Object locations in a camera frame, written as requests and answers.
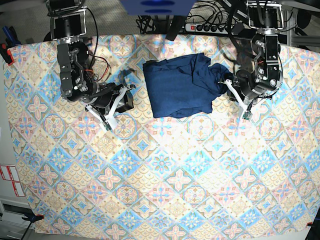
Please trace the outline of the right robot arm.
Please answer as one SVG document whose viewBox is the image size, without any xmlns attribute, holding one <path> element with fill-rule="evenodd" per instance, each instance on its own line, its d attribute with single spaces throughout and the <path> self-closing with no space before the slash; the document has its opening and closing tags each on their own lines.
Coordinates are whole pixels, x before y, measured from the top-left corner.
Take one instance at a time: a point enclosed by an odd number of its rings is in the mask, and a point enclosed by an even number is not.
<svg viewBox="0 0 320 240">
<path fill-rule="evenodd" d="M 105 131 L 114 130 L 115 114 L 133 109 L 130 93 L 135 85 L 105 83 L 93 72 L 96 56 L 81 39 L 87 32 L 83 0 L 46 1 L 50 17 L 50 36 L 57 40 L 57 61 L 60 68 L 60 92 L 68 102 L 80 102 L 99 120 Z"/>
</svg>

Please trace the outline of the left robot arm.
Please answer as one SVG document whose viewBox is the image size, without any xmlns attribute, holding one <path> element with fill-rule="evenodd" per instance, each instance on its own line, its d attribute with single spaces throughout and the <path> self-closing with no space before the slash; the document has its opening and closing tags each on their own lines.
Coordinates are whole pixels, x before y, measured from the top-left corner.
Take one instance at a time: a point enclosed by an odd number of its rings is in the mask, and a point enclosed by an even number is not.
<svg viewBox="0 0 320 240">
<path fill-rule="evenodd" d="M 251 39 L 251 51 L 240 46 L 231 29 L 232 19 L 239 7 L 247 10 L 247 25 L 256 31 Z M 228 37 L 235 48 L 251 58 L 252 72 L 244 69 L 224 75 L 222 83 L 228 87 L 228 97 L 237 102 L 239 117 L 249 121 L 252 108 L 258 100 L 270 99 L 283 82 L 283 65 L 280 60 L 281 46 L 277 32 L 284 28 L 282 5 L 273 0 L 235 0 L 231 3 L 227 22 Z"/>
</svg>

